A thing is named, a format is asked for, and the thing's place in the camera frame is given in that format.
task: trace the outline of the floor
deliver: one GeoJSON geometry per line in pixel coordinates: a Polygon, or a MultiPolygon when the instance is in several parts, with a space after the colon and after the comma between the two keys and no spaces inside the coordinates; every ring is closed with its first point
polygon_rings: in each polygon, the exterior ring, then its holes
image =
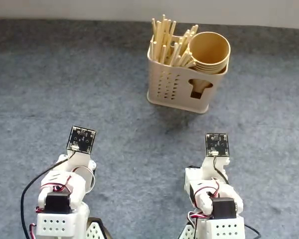
{"type": "Polygon", "coordinates": [[[115,239],[178,237],[192,209],[184,169],[202,163],[208,131],[229,134],[226,171],[245,221],[263,238],[299,238],[299,30],[199,29],[232,46],[204,115],[147,101],[150,23],[0,20],[0,239],[24,238],[21,193],[65,153],[72,125],[98,131],[97,185],[84,201],[115,239]]]}

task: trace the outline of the wire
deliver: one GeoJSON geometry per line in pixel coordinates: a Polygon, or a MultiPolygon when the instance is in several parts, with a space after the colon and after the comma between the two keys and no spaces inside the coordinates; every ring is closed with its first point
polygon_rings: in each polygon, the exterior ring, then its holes
{"type": "Polygon", "coordinates": [[[215,169],[215,171],[224,179],[226,184],[229,184],[229,182],[228,182],[227,178],[225,177],[225,175],[216,168],[216,160],[217,160],[217,156],[214,156],[214,169],[215,169]]]}
{"type": "Polygon", "coordinates": [[[33,227],[36,227],[35,223],[31,223],[30,226],[29,226],[29,231],[30,231],[31,239],[35,239],[35,235],[34,235],[34,232],[33,232],[33,227]]]}
{"type": "Polygon", "coordinates": [[[261,234],[258,230],[256,230],[255,228],[253,228],[252,226],[245,224],[245,227],[249,228],[250,230],[254,231],[258,236],[256,236],[254,239],[259,239],[261,238],[261,234]]]}
{"type": "Polygon", "coordinates": [[[29,187],[31,187],[31,185],[39,178],[41,177],[43,174],[47,173],[48,171],[50,171],[51,169],[59,166],[60,164],[68,161],[70,158],[73,157],[73,155],[76,153],[76,151],[74,151],[72,153],[72,155],[56,164],[54,164],[52,167],[49,167],[48,169],[46,169],[45,171],[43,171],[42,173],[40,173],[38,176],[36,176],[34,179],[31,180],[31,182],[29,182],[29,184],[25,187],[25,189],[23,190],[22,192],[22,195],[21,195],[21,202],[20,202],[20,215],[21,215],[21,223],[22,223],[22,228],[23,228],[23,232],[24,232],[24,235],[25,235],[25,238],[26,239],[30,239],[29,235],[28,235],[28,232],[27,232],[27,229],[26,229],[26,225],[25,225],[25,220],[24,220],[24,197],[25,197],[25,194],[27,192],[27,190],[29,189],[29,187]]]}

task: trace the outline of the wall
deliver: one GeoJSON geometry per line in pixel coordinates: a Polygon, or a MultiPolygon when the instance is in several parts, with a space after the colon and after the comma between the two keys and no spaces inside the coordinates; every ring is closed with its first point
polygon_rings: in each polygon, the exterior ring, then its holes
{"type": "Polygon", "coordinates": [[[0,17],[179,22],[299,28],[299,0],[0,0],[0,17]]]}

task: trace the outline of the beige cup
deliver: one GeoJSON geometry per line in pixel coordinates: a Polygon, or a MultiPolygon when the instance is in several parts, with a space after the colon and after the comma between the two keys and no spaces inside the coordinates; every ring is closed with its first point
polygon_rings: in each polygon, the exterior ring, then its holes
{"type": "MultiPolygon", "coordinates": [[[[228,40],[216,32],[201,32],[195,35],[189,43],[189,51],[193,54],[196,66],[194,70],[205,74],[220,73],[228,64],[230,44],[228,40]]],[[[193,79],[193,89],[203,93],[212,84],[205,80],[193,79]]]]}
{"type": "Polygon", "coordinates": [[[213,68],[223,69],[230,56],[228,40],[216,32],[201,32],[189,43],[189,51],[193,54],[196,66],[202,71],[213,68]]]}

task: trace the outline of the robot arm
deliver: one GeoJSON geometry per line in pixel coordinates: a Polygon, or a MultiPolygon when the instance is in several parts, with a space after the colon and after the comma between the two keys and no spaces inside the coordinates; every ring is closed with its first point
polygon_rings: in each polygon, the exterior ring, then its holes
{"type": "Polygon", "coordinates": [[[205,145],[206,157],[202,166],[185,169],[184,189],[195,211],[188,213],[190,223],[183,233],[192,227],[192,238],[195,239],[230,239],[233,235],[235,239],[245,239],[244,219],[239,216],[243,211],[243,201],[227,184],[224,170],[230,162],[228,137],[226,134],[208,133],[205,145]]]}
{"type": "Polygon", "coordinates": [[[93,130],[72,127],[68,155],[62,154],[57,160],[67,161],[50,170],[41,181],[36,237],[30,231],[32,239],[111,238],[100,219],[89,220],[89,207],[83,202],[95,185],[96,163],[90,157],[95,135],[93,130]]]}

